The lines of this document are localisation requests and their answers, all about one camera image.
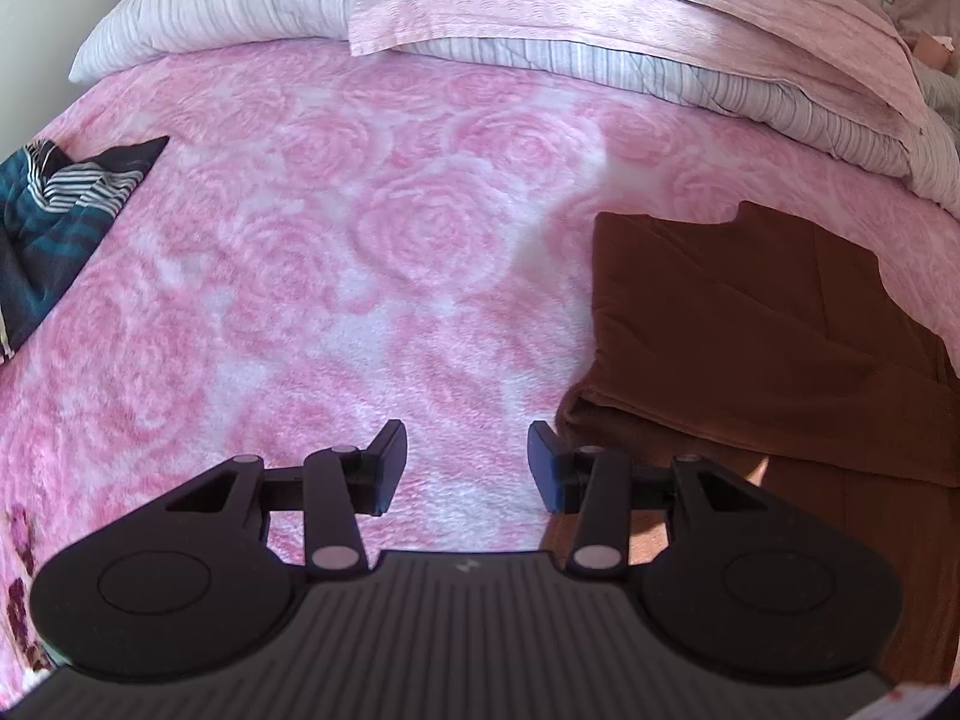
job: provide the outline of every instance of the pink pillowcase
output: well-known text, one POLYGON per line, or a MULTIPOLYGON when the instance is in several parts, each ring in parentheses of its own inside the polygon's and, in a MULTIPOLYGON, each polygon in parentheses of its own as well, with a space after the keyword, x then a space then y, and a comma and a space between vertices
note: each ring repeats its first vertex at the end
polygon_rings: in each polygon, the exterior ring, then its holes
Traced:
POLYGON ((448 37, 570 40, 787 82, 834 113, 895 138, 904 136, 895 111, 925 121, 923 97, 895 39, 886 39, 888 61, 872 60, 889 74, 867 72, 868 86, 747 20, 686 0, 360 0, 349 36, 356 55, 448 37))

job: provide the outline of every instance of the brown towel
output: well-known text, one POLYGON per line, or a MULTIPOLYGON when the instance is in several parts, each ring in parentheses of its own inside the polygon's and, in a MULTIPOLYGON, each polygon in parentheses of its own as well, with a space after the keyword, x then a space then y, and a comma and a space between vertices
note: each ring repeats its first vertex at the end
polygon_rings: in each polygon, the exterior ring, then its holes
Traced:
MULTIPOLYGON (((598 215, 596 357, 560 404, 575 445, 699 451, 877 549, 904 582, 882 667, 945 682, 960 637, 960 382, 877 258, 753 203, 690 224, 598 215)), ((544 543, 563 555, 558 518, 544 543)), ((665 541, 635 517, 632 557, 665 541)))

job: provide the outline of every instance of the pink floral bedspread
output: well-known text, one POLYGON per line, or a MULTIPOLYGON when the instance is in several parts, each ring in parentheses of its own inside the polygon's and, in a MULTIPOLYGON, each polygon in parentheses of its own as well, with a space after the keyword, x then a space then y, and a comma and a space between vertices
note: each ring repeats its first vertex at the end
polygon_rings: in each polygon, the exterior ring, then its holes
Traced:
MULTIPOLYGON (((957 221, 704 110, 308 40, 127 71, 45 134, 74 157, 172 141, 0 367, 0 707, 39 660, 35 567, 233 454, 297 464, 402 418, 406 475, 362 523, 372 553, 536 548, 525 431, 592 355, 599 209, 803 215, 875 250, 891 296, 960 359, 957 221)), ((275 521, 290 560, 298 528, 275 521)))

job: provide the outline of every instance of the ribbed black surface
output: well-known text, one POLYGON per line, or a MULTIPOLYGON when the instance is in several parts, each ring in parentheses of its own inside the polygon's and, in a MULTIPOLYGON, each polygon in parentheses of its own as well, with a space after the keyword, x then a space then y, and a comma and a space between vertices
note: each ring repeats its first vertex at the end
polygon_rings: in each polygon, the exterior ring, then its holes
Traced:
POLYGON ((871 674, 812 688, 733 683, 659 643, 621 590, 535 555, 387 553, 311 590, 260 652, 174 685, 61 669, 11 720, 842 720, 871 674))

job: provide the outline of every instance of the dark striped clothing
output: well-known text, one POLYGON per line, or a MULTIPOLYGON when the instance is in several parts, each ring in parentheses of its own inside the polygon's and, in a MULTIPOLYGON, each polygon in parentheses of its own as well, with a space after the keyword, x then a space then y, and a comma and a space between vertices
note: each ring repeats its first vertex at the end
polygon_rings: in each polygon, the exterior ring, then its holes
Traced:
POLYGON ((80 163, 41 141, 0 165, 0 362, 64 296, 168 140, 80 163))

